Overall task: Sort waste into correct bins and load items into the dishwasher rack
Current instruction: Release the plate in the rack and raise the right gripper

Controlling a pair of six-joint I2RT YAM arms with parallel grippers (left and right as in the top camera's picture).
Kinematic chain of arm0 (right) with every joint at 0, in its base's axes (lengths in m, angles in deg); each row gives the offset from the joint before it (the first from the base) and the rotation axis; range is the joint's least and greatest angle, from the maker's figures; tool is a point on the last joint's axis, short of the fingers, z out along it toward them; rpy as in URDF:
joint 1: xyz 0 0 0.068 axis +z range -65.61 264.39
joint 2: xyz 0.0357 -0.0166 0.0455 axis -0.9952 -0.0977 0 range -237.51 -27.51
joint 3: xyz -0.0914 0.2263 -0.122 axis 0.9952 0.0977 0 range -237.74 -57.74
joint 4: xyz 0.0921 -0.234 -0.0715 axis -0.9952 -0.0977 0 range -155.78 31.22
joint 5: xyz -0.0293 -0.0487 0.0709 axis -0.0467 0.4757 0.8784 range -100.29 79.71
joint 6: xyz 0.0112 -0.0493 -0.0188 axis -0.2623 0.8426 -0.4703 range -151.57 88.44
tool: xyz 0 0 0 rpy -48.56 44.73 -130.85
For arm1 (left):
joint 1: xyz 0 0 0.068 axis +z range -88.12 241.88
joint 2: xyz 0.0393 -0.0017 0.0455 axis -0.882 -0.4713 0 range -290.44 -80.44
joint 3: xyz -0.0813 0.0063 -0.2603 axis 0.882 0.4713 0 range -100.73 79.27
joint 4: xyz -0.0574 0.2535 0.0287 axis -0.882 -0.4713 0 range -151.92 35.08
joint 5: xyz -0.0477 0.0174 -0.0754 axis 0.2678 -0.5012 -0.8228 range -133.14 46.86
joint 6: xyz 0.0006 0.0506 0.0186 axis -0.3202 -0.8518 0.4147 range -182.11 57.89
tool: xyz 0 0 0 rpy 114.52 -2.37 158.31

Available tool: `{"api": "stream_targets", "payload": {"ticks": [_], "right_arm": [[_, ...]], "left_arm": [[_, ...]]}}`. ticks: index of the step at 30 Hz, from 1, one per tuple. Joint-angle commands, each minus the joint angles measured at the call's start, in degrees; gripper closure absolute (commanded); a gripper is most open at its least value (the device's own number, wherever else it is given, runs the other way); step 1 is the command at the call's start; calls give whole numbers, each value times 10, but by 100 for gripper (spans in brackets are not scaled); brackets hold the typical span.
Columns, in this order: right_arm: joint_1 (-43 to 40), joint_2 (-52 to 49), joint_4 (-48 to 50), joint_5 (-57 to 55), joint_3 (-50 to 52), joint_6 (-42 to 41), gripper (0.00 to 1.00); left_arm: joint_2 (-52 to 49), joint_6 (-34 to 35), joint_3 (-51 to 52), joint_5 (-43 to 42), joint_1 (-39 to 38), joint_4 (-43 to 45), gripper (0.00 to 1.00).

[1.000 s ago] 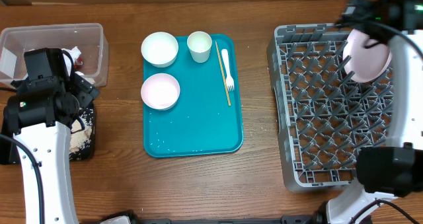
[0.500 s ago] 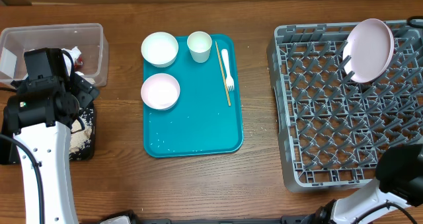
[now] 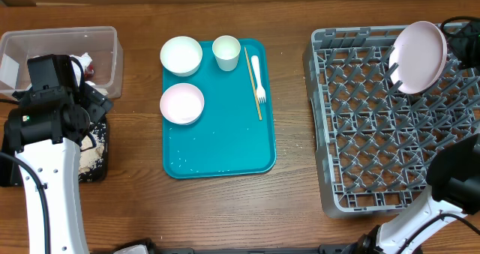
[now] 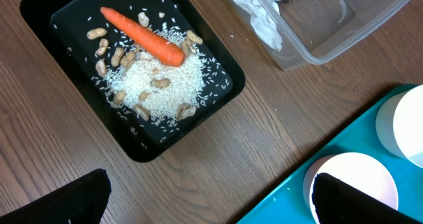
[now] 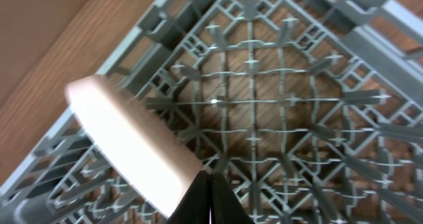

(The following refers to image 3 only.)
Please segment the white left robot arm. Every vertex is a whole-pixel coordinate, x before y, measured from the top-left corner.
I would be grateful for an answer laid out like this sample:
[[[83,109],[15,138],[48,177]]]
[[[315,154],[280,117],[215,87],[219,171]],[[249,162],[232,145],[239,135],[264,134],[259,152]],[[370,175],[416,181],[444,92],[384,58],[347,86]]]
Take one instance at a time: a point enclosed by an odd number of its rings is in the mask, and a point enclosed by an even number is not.
[[[15,93],[1,159],[20,170],[30,253],[89,251],[80,202],[81,145],[113,102],[89,84]]]

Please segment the foil wrapper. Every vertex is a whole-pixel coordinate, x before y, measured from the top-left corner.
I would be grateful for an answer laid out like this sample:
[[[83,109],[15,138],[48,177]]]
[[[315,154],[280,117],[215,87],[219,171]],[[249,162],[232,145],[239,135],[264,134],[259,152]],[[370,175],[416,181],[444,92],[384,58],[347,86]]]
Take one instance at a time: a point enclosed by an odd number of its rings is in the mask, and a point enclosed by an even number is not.
[[[85,68],[84,70],[84,77],[85,79],[91,79],[95,74],[95,69],[92,64],[90,64],[88,67]]]

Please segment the white napkin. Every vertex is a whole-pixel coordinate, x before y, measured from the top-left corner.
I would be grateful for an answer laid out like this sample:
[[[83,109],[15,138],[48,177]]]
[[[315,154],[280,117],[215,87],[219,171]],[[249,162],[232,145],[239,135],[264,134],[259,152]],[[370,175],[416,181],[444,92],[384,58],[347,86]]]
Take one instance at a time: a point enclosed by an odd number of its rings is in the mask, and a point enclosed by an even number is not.
[[[79,63],[82,65],[82,68],[83,68],[83,76],[84,76],[84,70],[85,70],[85,68],[88,67],[88,66],[89,66],[90,64],[92,64],[92,62],[93,62],[93,59],[91,58],[91,56],[90,56],[87,52],[85,52],[85,53],[83,53],[81,56],[71,55],[71,57],[73,57],[73,58],[75,58],[76,60],[78,60]],[[73,66],[73,70],[74,70],[74,73],[75,73],[75,77],[76,77],[77,84],[79,84],[79,83],[80,83],[80,80],[81,80],[81,78],[80,78],[80,74],[81,74],[80,68],[79,68],[79,66],[78,66],[76,63],[73,63],[72,66]]]

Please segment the pink plate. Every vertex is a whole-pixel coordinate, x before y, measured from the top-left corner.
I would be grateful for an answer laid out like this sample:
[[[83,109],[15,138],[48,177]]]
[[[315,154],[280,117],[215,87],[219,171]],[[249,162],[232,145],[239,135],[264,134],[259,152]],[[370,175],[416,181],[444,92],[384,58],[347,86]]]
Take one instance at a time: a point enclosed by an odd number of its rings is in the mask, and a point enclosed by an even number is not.
[[[397,37],[389,56],[390,78],[401,82],[399,91],[416,94],[432,86],[446,65],[447,42],[431,22],[408,25]]]

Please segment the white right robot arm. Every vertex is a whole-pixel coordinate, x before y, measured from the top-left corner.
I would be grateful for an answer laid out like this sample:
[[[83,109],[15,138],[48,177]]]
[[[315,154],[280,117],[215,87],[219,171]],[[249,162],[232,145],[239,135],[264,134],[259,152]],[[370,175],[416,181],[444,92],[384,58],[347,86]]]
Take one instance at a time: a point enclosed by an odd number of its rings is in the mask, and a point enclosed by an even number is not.
[[[439,80],[446,63],[447,42],[436,25],[414,22],[394,42],[389,64],[398,63],[392,79],[401,81],[403,93],[419,93]],[[422,193],[393,220],[362,236],[344,253],[414,253],[429,237],[467,212],[458,205],[433,198],[433,188]]]

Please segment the pink bowl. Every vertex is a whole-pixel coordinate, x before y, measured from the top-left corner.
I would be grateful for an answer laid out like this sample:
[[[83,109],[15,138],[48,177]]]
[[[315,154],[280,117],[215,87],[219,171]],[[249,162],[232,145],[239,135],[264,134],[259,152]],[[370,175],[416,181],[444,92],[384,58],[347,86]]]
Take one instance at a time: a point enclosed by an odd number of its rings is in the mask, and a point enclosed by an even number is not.
[[[168,87],[159,104],[162,116],[177,125],[193,124],[200,118],[204,106],[203,93],[190,83],[178,83]]]

